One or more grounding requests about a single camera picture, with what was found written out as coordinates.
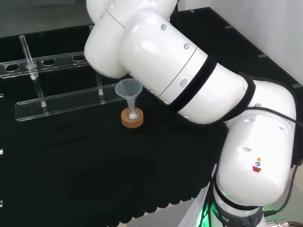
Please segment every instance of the clear acrylic rack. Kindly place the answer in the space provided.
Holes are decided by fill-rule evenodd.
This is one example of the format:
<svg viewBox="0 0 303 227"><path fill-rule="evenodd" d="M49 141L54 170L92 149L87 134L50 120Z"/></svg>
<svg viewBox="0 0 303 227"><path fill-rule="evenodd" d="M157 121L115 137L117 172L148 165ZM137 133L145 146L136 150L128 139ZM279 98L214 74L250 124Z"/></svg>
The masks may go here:
<svg viewBox="0 0 303 227"><path fill-rule="evenodd" d="M21 35L19 38L26 59L0 63L0 78L29 75L35 85L38 98L15 104L16 121L31 120L123 99L116 94L115 84L102 85L101 75L97 72L97 87L44 97L39 83L39 73L86 66L88 62L84 52L32 58L25 36Z"/></svg>

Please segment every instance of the black cloth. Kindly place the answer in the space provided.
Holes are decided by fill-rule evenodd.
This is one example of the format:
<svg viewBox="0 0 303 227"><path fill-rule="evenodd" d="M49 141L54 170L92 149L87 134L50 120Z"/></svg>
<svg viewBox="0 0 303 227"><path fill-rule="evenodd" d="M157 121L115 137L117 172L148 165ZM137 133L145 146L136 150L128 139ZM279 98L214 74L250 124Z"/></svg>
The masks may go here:
<svg viewBox="0 0 303 227"><path fill-rule="evenodd" d="M225 30L226 22L210 8L194 17L183 12L179 21L182 32L224 66L252 76L272 70L274 79L296 83L270 59L258 59L260 51L235 30ZM28 34L26 39L32 56L39 57L83 51L88 35L88 26L80 26ZM228 37L237 41L229 43ZM0 50L1 62L24 58L18 36L1 38ZM45 96L96 86L89 66L40 73L39 78ZM126 101L16 122L15 103L36 98L32 81L29 76L0 79L0 93L3 227L115 227L157 207L189 200L207 186L227 134L222 122L188 122L145 89L136 100L144 124L135 130L120 121ZM301 155L296 152L294 160Z"/></svg>

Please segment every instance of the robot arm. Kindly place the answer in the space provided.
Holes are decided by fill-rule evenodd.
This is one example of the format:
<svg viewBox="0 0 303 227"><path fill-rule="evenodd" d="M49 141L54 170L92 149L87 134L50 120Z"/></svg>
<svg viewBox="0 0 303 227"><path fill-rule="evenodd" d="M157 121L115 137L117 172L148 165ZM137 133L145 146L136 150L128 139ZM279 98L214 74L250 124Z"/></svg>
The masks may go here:
<svg viewBox="0 0 303 227"><path fill-rule="evenodd" d="M92 16L97 22L85 46L90 65L111 78L129 72L191 122L225 121L229 133L218 189L242 206L275 202L287 183L295 125L273 113L244 110L262 106L295 119L291 93L237 75L199 49L168 22L177 0L109 0L98 13L93 2L101 0L88 0L89 14L102 16ZM220 206L238 216L247 214L229 210L223 202Z"/></svg>

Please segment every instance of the plastic funnel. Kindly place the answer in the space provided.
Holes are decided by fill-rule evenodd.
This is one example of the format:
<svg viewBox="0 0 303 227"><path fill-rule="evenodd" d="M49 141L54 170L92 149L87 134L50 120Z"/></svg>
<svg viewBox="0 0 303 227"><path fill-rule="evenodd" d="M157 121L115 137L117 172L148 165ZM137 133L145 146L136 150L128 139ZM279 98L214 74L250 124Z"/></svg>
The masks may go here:
<svg viewBox="0 0 303 227"><path fill-rule="evenodd" d="M139 111L135 107L135 99L142 91L142 84L135 79L124 79L116 85L116 93L123 97L127 103L128 108L125 111L125 117L130 120L136 120L139 117Z"/></svg>
<svg viewBox="0 0 303 227"><path fill-rule="evenodd" d="M124 79L116 85L116 93L126 99L135 100L142 91L142 84L135 79Z"/></svg>

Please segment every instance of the white wall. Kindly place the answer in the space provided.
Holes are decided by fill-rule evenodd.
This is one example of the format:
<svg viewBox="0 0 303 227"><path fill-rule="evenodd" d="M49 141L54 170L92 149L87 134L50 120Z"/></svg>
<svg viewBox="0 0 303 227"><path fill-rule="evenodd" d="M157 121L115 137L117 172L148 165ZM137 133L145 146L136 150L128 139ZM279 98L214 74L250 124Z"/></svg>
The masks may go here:
<svg viewBox="0 0 303 227"><path fill-rule="evenodd" d="M210 6L303 84L303 0L211 0Z"/></svg>
<svg viewBox="0 0 303 227"><path fill-rule="evenodd" d="M199 9L209 6L210 0L180 0L178 4L179 11L188 9Z"/></svg>

